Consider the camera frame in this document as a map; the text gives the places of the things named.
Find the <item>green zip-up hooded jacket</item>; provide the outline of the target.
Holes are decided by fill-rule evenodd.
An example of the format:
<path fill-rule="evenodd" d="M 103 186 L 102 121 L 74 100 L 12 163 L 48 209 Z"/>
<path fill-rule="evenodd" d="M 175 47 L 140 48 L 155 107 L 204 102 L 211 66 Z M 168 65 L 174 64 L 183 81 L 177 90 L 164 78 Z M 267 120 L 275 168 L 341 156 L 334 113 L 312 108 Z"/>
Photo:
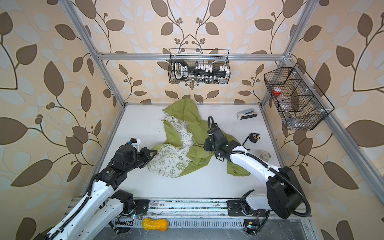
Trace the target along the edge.
<path fill-rule="evenodd" d="M 208 123 L 190 99 L 179 100 L 163 109 L 166 141 L 154 147 L 158 151 L 147 165 L 150 172 L 178 178 L 207 166 L 214 152 L 205 151 Z"/>

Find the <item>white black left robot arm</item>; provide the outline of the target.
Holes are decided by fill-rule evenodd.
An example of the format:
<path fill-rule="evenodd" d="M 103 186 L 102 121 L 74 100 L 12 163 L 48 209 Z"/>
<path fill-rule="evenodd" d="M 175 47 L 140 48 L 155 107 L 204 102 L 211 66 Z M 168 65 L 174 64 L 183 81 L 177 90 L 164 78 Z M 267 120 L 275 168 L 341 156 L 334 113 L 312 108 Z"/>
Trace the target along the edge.
<path fill-rule="evenodd" d="M 157 154 L 127 142 L 119 147 L 108 165 L 95 174 L 87 192 L 79 203 L 55 227 L 46 234 L 38 234 L 37 240 L 92 240 L 101 230 L 114 225 L 117 216 L 135 219 L 146 213 L 148 205 L 137 205 L 133 194 L 120 190 L 128 172 L 144 168 Z"/>

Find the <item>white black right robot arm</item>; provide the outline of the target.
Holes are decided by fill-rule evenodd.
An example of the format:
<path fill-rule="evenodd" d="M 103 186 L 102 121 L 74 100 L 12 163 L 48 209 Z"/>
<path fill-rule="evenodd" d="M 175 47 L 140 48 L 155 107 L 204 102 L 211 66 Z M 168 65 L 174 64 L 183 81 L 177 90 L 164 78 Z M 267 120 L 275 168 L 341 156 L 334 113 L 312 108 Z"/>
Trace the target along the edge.
<path fill-rule="evenodd" d="M 257 210 L 272 211 L 282 219 L 288 219 L 290 215 L 303 218 L 311 215 L 310 203 L 291 168 L 271 165 L 237 141 L 229 141 L 216 123 L 208 123 L 204 148 L 213 152 L 216 159 L 242 167 L 265 184 L 264 194 L 249 190 L 240 198 L 244 215 L 252 215 Z"/>

